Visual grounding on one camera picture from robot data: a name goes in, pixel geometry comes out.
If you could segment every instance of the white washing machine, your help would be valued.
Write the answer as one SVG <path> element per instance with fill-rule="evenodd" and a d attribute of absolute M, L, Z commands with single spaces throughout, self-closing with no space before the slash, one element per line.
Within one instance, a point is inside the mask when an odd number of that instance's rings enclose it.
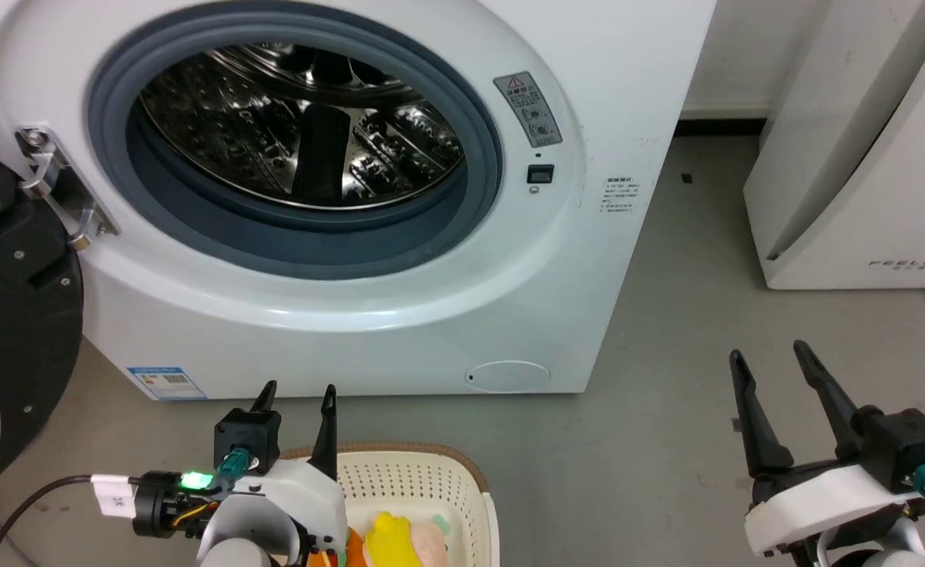
<path fill-rule="evenodd" d="M 713 5 L 0 0 L 0 265 L 150 398 L 584 391 Z"/>

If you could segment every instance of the gray floor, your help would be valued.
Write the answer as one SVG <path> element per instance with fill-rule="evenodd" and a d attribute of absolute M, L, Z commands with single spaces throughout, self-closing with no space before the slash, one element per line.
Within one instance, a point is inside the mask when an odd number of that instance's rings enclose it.
<path fill-rule="evenodd" d="M 728 352 L 746 353 L 796 459 L 823 458 L 829 430 L 790 344 L 808 340 L 855 402 L 925 410 L 925 291 L 768 291 L 740 191 L 754 158 L 753 139 L 675 141 L 584 395 L 344 398 L 341 440 L 472 456 L 498 504 L 508 567 L 790 564 L 747 550 Z M 67 474 L 204 468 L 231 406 L 149 402 L 85 346 L 49 426 L 0 478 L 0 510 Z M 283 444 L 310 443 L 317 401 L 277 406 Z M 13 535 L 43 567 L 188 565 L 196 549 L 135 538 L 84 488 L 45 498 Z M 1 553 L 0 567 L 16 565 Z"/>

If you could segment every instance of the door hinge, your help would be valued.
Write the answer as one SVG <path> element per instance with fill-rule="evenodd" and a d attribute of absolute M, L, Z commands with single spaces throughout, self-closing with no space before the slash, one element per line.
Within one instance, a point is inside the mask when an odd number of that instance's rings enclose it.
<path fill-rule="evenodd" d="M 15 132 L 33 175 L 18 183 L 30 198 L 46 201 L 67 225 L 67 243 L 81 251 L 96 236 L 119 234 L 94 192 L 77 175 L 56 135 L 45 126 L 24 126 Z"/>

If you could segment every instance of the green led light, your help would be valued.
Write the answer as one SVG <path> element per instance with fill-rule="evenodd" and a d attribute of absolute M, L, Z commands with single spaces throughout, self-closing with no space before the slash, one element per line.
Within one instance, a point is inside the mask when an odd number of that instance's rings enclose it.
<path fill-rule="evenodd" d="M 190 491 L 200 491 L 203 488 L 209 487 L 211 482 L 213 482 L 213 474 L 191 471 L 182 474 L 182 480 L 179 480 L 179 485 L 182 488 L 189 488 Z"/>

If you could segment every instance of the white wall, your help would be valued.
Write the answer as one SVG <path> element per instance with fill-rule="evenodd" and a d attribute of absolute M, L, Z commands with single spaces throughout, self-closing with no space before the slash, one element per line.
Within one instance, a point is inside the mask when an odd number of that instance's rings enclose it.
<path fill-rule="evenodd" d="M 683 118 L 765 118 L 830 0 L 718 0 Z"/>

